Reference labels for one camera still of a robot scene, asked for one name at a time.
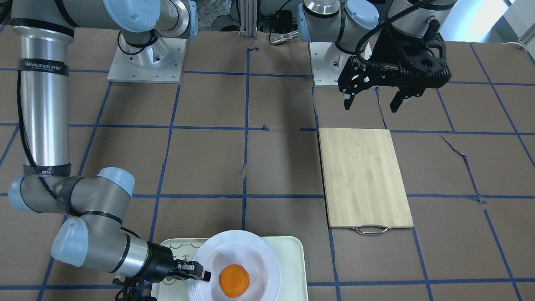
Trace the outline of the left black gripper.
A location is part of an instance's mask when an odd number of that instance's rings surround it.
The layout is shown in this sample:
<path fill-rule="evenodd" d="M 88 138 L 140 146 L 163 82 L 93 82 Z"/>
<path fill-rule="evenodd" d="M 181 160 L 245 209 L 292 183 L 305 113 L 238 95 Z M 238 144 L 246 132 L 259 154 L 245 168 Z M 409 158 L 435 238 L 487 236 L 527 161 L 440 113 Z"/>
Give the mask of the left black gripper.
<path fill-rule="evenodd" d="M 390 111 L 396 113 L 403 102 L 420 97 L 426 88 L 442 87 L 452 77 L 438 25 L 425 25 L 422 37 L 409 36 L 387 25 L 369 60 L 376 65 L 364 65 L 356 56 L 346 60 L 338 78 L 345 110 L 351 108 L 361 91 L 387 86 L 399 88 L 390 102 Z"/>

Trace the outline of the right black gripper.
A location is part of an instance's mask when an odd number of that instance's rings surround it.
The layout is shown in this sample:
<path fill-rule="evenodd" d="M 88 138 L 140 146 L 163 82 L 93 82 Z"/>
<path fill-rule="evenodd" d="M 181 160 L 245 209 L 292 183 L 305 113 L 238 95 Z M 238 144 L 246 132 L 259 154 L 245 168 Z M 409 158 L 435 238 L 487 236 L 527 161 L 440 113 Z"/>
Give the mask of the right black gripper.
<path fill-rule="evenodd" d="M 174 259 L 170 248 L 144 240 L 128 240 L 115 268 L 113 284 L 121 289 L 117 301 L 155 301 L 144 294 L 145 283 L 159 283 L 166 278 L 210 282 L 211 272 L 196 261 Z"/>

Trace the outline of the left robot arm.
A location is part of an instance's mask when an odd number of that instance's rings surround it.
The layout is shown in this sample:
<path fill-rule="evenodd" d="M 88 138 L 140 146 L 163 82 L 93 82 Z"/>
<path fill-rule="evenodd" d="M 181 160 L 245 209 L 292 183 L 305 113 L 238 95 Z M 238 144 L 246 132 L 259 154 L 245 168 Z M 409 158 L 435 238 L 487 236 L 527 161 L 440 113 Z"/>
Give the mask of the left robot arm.
<path fill-rule="evenodd" d="M 411 97 L 443 87 L 452 74 L 440 28 L 454 0 L 394 0 L 386 18 L 367 0 L 304 0 L 298 33 L 306 42 L 332 42 L 349 55 L 338 89 L 349 110 L 358 93 L 373 86 L 397 87 L 390 110 Z"/>

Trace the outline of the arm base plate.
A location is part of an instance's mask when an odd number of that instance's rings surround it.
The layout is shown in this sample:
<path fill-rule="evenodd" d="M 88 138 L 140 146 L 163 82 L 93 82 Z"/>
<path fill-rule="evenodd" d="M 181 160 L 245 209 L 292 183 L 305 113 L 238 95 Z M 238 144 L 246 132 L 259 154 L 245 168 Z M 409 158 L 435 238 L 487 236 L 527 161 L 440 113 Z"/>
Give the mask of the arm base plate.
<path fill-rule="evenodd" d="M 187 40 L 159 38 L 141 53 L 119 38 L 119 46 L 109 70 L 110 82 L 179 84 L 185 59 Z"/>
<path fill-rule="evenodd" d="M 309 51 L 314 86 L 338 88 L 338 78 L 349 54 L 329 42 L 309 42 Z"/>

